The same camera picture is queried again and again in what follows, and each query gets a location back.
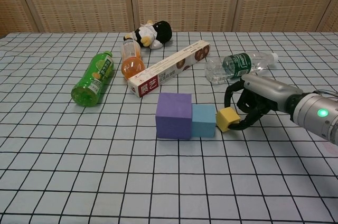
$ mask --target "purple block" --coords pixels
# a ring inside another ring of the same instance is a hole
[[[157,137],[190,139],[192,127],[191,94],[160,93],[155,119]]]

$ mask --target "grid tablecloth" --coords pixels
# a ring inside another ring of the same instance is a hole
[[[204,59],[140,99],[119,70],[123,35],[0,40],[1,224],[338,222],[337,146],[276,112],[214,138],[156,138],[160,91],[220,109],[228,84],[206,80]],[[143,48],[143,60],[149,67],[200,39],[211,44],[206,59],[274,51],[279,63],[262,76],[338,91],[338,33],[179,32]],[[115,73],[96,107],[79,107],[70,91],[105,50]]]

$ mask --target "white box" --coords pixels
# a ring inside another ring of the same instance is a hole
[[[129,88],[142,97],[210,53],[210,43],[199,40],[129,78]]]

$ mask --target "yellow foam block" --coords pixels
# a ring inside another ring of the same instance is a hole
[[[216,115],[216,124],[222,132],[228,131],[229,125],[239,123],[240,120],[240,116],[238,116],[236,111],[231,107],[219,110]]]

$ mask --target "green soda bottle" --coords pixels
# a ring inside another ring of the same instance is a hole
[[[81,80],[73,87],[72,99],[80,106],[95,106],[100,98],[102,87],[114,69],[110,51],[96,54]]]

